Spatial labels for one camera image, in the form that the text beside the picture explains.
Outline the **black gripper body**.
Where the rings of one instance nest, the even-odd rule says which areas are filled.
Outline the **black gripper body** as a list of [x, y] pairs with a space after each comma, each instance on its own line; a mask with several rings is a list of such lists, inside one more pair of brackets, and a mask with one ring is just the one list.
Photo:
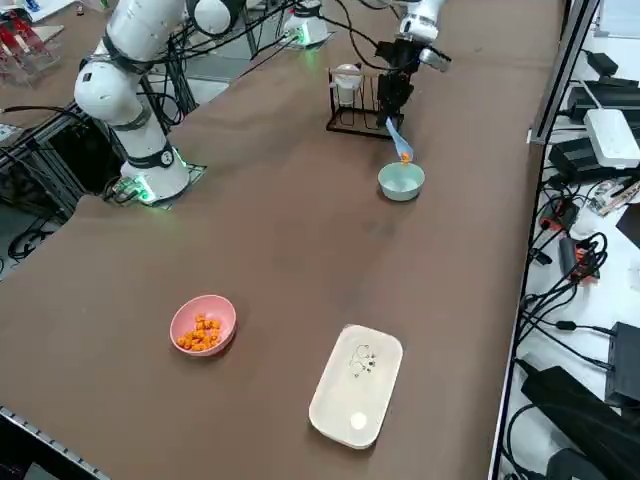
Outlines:
[[391, 70], [412, 75], [419, 68], [420, 44], [403, 38], [380, 41], [375, 55], [384, 59]]

